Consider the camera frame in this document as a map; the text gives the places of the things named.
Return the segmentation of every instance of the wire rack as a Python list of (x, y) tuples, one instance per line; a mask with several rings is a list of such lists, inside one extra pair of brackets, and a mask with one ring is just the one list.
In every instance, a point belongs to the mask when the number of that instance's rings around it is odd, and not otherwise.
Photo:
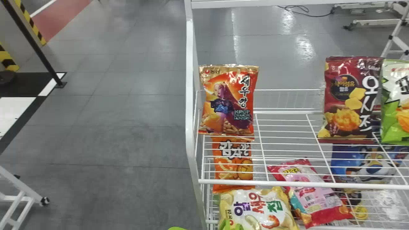
[[(218, 229), (219, 218), (219, 198), (218, 195), (212, 194), (213, 185), (205, 185), (206, 197), (203, 196), (203, 200), (206, 204), (206, 223), (209, 225), (209, 229)], [(348, 203), (350, 205), (353, 198), (349, 198)], [(368, 218), (366, 220), (348, 219), (341, 221), (334, 221), (332, 223), (315, 226), (314, 229), (357, 229), (357, 227), (367, 228), (371, 230), (375, 229), (408, 229), (409, 228), (409, 213), (407, 205), (409, 203), (408, 196), (403, 190), (376, 190), (376, 191), (363, 191), (361, 203), (359, 205), (366, 207)], [(296, 222), (301, 228), (303, 228), (302, 221), (296, 219)]]
[[(197, 91), (195, 103), (195, 127), (198, 128), (201, 116), (202, 102), (198, 102), (202, 91)], [(196, 136), (196, 153), (200, 162), (199, 184), (201, 184), (203, 202), (206, 206), (207, 223), (210, 229), (216, 229), (218, 205), (212, 195), (213, 184), (230, 185), (256, 185), (260, 188), (271, 186), (306, 186), (306, 187), (331, 187), (354, 188), (364, 191), (362, 205), (366, 206), (369, 218), (365, 221), (349, 220), (336, 221), (330, 225), (319, 226), (325, 229), (348, 229), (358, 226), (370, 229), (409, 229), (409, 213), (407, 206), (409, 199), (407, 190), (409, 185), (408, 159), (399, 160), (397, 167), (391, 153), (385, 151), (380, 144), (379, 133), (374, 132), (366, 141), (367, 147), (381, 149), (386, 156), (380, 161), (388, 162), (390, 171), (387, 177), (390, 182), (385, 184), (368, 183), (337, 183), (331, 172), (333, 160), (333, 144), (322, 143), (317, 133), (323, 124), (323, 95), (322, 89), (305, 90), (256, 90), (254, 93), (254, 136), (251, 142), (251, 158), (253, 161), (253, 180), (216, 180), (215, 163), (213, 161), (212, 142), (209, 135)], [(317, 174), (326, 182), (285, 182), (276, 181), (273, 173), (267, 166), (278, 165), (295, 159), (306, 158), (316, 169)], [(370, 175), (355, 175), (363, 179)]]

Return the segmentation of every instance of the yellow caution stripe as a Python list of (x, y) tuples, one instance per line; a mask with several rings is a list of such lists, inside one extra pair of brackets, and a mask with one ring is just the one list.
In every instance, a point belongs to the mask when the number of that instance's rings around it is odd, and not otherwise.
[(17, 6), (20, 8), (21, 12), (23, 12), (24, 18), (27, 20), (27, 22), (30, 24), (31, 28), (34, 31), (34, 34), (38, 37), (40, 40), (40, 43), (42, 45), (45, 45), (47, 42), (45, 41), (44, 37), (41, 35), (40, 31), (38, 30), (37, 26), (34, 24), (33, 19), (30, 17), (29, 12), (25, 9), (24, 5), (21, 3), (21, 0), (14, 0), (17, 4)]
[(14, 62), (10, 54), (3, 48), (0, 43), (0, 62), (6, 70), (17, 71), (20, 67)]

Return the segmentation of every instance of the snack bag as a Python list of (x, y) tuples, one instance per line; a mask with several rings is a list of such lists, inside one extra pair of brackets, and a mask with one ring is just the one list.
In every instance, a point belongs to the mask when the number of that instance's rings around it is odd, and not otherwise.
[(382, 143), (409, 145), (409, 61), (382, 65)]
[[(381, 147), (375, 145), (333, 145), (331, 171), (338, 183), (372, 183), (385, 184), (391, 181), (396, 173), (394, 164), (399, 167), (402, 161), (390, 161)], [(404, 159), (409, 147), (384, 145), (392, 160)], [(354, 192), (356, 189), (344, 189), (344, 192)]]
[[(324, 182), (319, 175), (311, 175), (317, 173), (313, 167), (299, 165), (311, 166), (311, 163), (307, 159), (298, 159), (282, 163), (282, 166), (269, 166), (268, 170), (276, 173), (274, 177), (278, 181)], [(348, 208), (331, 188), (289, 186), (284, 188), (305, 228), (351, 217)]]
[(280, 187), (232, 190), (220, 196), (219, 230), (299, 230)]
[(258, 66), (201, 65), (206, 91), (199, 133), (254, 136), (253, 92)]
[(362, 221), (368, 219), (368, 210), (365, 206), (361, 204), (362, 194), (361, 192), (354, 192), (346, 194), (342, 192), (341, 189), (334, 189), (337, 191), (338, 197), (341, 199), (342, 203), (349, 210), (349, 221), (353, 224), (361, 224)]
[[(253, 180), (253, 161), (249, 158), (252, 156), (249, 140), (233, 137), (212, 137), (211, 140), (213, 142), (212, 149), (216, 179)], [(214, 184), (213, 193), (251, 188), (254, 188), (254, 186)]]
[(318, 138), (366, 138), (379, 87), (382, 58), (328, 57), (324, 115)]

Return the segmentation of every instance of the black cable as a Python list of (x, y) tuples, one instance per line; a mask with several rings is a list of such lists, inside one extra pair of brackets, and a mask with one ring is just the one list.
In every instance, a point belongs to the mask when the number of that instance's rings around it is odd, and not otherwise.
[[(308, 17), (314, 17), (314, 18), (325, 17), (325, 16), (328, 16), (328, 15), (330, 15), (330, 14), (334, 14), (334, 8), (332, 8), (331, 11), (330, 11), (328, 14), (324, 14), (324, 15), (310, 15), (310, 14), (308, 14), (308, 13), (310, 12), (310, 10), (309, 10), (306, 6), (301, 6), (301, 5), (288, 5), (288, 6), (285, 6), (285, 7), (281, 7), (281, 6), (278, 6), (278, 7), (282, 8), (282, 9), (288, 11), (288, 12), (292, 12), (292, 13), (295, 13), (295, 14), (302, 14), (302, 15), (305, 15), (305, 16), (308, 16)], [(299, 8), (300, 10), (304, 11), (305, 13), (291, 10), (292, 8)]]

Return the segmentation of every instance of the red floor marking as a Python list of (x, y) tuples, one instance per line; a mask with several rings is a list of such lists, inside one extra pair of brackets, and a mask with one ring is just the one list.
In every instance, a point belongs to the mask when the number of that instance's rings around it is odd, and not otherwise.
[(60, 32), (92, 0), (58, 0), (33, 17), (33, 21), (49, 41)]

